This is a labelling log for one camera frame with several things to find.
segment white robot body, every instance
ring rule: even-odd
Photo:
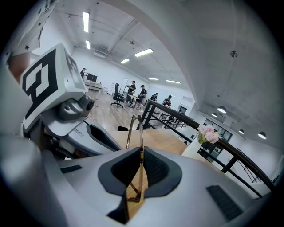
[[[76,62],[62,43],[27,68],[20,84],[33,101],[23,121],[25,130],[43,111],[70,98],[79,100],[87,92]]]

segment flower vase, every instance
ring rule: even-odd
[[[198,142],[198,135],[195,137],[195,139],[190,143],[190,145],[185,149],[185,151],[182,153],[182,156],[188,157],[188,158],[194,158],[197,155],[197,152],[199,151],[202,143],[200,144]]]

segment desk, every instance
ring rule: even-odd
[[[131,100],[130,106],[132,105],[132,103],[133,103],[133,99],[134,99],[134,98],[139,99],[138,97],[136,97],[136,96],[134,96],[134,95],[130,95],[130,94],[128,94],[128,96],[132,97],[132,100]]]
[[[87,80],[85,82],[85,85],[88,89],[97,90],[99,93],[100,93],[101,90],[103,90],[102,85],[100,83],[97,83],[97,82]]]
[[[173,152],[181,155],[186,149],[187,145],[183,143],[181,140],[176,138],[171,133],[167,132],[168,129],[148,129],[143,131],[143,143],[144,146],[148,146],[151,148],[161,149],[164,151]],[[122,132],[110,132],[110,135],[118,142],[118,144],[125,149],[128,131]],[[140,146],[140,134],[139,131],[132,131],[131,139],[130,139],[130,148],[139,147]],[[215,166],[213,166],[208,160],[203,158],[201,155],[197,154],[196,158],[199,161],[203,161],[210,166],[214,167],[215,170],[220,171]],[[138,188],[139,181],[139,170],[137,171],[135,177],[132,180],[133,185]],[[143,170],[143,185],[142,185],[142,195],[139,203],[127,202],[129,217],[132,218],[138,209],[142,206],[144,202],[144,191],[148,188],[147,175],[145,170]],[[129,185],[126,189],[126,195],[128,198],[135,197],[136,193]]]

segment pink flower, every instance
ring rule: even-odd
[[[208,140],[210,143],[214,144],[219,140],[220,135],[218,133],[210,133],[207,132],[205,134],[206,140]]]
[[[214,128],[210,125],[200,125],[198,127],[198,130],[199,132],[201,132],[202,134],[206,134],[207,132],[210,132],[210,133],[214,133]]]
[[[215,131],[214,131],[214,128],[211,126],[211,125],[208,125],[207,126],[207,130],[208,130],[208,132],[210,132],[210,133],[214,133]]]

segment wooden handrail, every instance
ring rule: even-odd
[[[178,118],[180,121],[186,123],[190,127],[194,128],[195,130],[198,129],[199,124],[189,118],[188,116],[181,114],[180,112],[177,112],[171,108],[168,108],[166,106],[163,106],[160,103],[154,102],[152,100],[148,100],[147,106],[144,110],[142,120],[145,119],[146,113],[148,112],[150,106],[154,108],[159,108],[160,110],[170,114],[172,117]],[[217,145],[221,146],[223,149],[228,151],[230,154],[232,154],[234,157],[236,157],[238,160],[240,160],[245,166],[247,166],[257,177],[259,177],[263,183],[272,191],[275,189],[274,184],[272,181],[268,178],[268,176],[246,155],[239,152],[235,147],[233,147],[231,144],[229,144],[227,141],[220,139],[218,142],[216,142]]]

